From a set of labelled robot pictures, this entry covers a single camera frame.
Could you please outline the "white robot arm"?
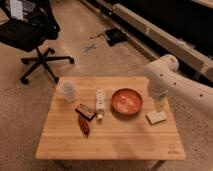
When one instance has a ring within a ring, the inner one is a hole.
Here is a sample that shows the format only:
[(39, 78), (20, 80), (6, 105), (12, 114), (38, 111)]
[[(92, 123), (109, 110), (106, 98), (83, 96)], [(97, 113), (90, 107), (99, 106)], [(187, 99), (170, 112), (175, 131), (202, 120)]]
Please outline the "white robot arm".
[(213, 88), (179, 75), (178, 68), (179, 62), (171, 54), (166, 54), (146, 65), (144, 74), (149, 79), (150, 96), (160, 99), (170, 91), (213, 117)]

